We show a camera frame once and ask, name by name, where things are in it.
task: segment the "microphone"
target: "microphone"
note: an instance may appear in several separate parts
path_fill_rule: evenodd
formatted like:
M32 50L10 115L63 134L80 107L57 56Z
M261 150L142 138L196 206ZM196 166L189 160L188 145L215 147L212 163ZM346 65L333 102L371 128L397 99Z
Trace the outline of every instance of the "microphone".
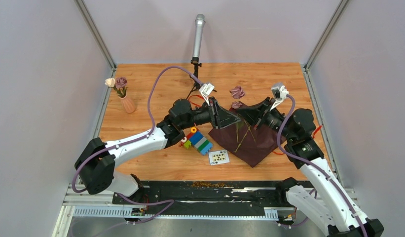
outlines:
M195 19L195 43L193 45L192 64L199 63L199 51L201 49L202 30L205 25L205 16L198 14Z

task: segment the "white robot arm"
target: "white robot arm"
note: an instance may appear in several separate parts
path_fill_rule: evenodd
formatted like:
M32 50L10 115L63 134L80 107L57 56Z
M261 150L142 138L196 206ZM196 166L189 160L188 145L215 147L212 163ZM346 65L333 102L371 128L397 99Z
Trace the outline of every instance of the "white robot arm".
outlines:
M267 97L257 105L239 108L236 112L255 129L267 125L277 131L279 146L281 135L286 138L287 144L283 152L308 178L322 197L325 206L316 201L293 178L277 185L281 200L301 210L326 236L381 236L384 228L379 220L370 220L354 204L332 173L323 152L312 139L311 133L316 128L312 111L297 109L292 113L295 100L281 82L272 87L272 94L274 98ZM276 107L287 97L293 101L293 107L285 117Z
M180 142L185 137L185 128L205 123L224 128L240 121L237 115L221 107L214 97L207 100L208 103L194 110L188 100L176 100L164 120L143 133L105 143L100 138L92 139L74 164L88 193L94 195L109 190L130 197L139 189L139 180L133 175L115 171L117 166Z

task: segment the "wooden table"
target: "wooden table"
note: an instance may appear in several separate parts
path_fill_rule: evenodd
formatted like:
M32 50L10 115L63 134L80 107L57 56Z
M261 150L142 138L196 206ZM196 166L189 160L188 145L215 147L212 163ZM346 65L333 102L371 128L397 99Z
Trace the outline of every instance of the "wooden table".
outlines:
M127 77L128 96L135 101L138 108L134 113L127 114L115 91L112 90L100 131L103 141L126 138L151 128L147 113L147 98L157 75L171 65L173 64L118 66L116 77ZM191 64L176 65L193 72ZM296 99L296 108L313 109L298 63L203 64L199 69L199 78L203 82L209 81L215 85L218 92L213 92L212 95L226 109L230 108L231 102L234 101L229 93L234 86L242 86L246 96L241 101L253 105L267 96L272 97L270 88L280 81ZM189 76L178 69L170 69L163 74L150 104L156 123L162 121L168 114L175 100L187 96L192 85L193 81ZM290 106L291 101L287 100L278 109L282 113L287 113ZM208 135L212 128L210 124L198 128L214 144L212 151L222 149ZM320 132L316 134L315 140L327 156ZM283 180L288 177L306 179L283 155L271 153L256 167L251 168L230 154L230 163L211 166L208 156L200 155L193 148L186 150L178 145L136 157L119 166L117 170L126 174L133 173L142 180Z

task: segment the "pink vase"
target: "pink vase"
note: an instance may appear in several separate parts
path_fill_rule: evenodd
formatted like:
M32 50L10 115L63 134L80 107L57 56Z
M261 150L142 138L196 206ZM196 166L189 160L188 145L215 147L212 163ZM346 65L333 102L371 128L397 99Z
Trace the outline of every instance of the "pink vase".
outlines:
M125 95L125 97L121 98L121 105L124 107L127 113L132 113L137 109L137 106L134 104L133 99Z

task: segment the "dark brown napkin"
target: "dark brown napkin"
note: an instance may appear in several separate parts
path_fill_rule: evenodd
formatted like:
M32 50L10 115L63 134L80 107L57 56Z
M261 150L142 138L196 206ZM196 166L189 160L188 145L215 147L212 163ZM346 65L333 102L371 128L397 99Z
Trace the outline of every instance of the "dark brown napkin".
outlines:
M262 125L257 130L254 130L253 126L248 126L248 123L245 121L223 129L213 128L208 134L220 146L242 159L251 167L255 167L278 147L276 143L277 132L266 125Z

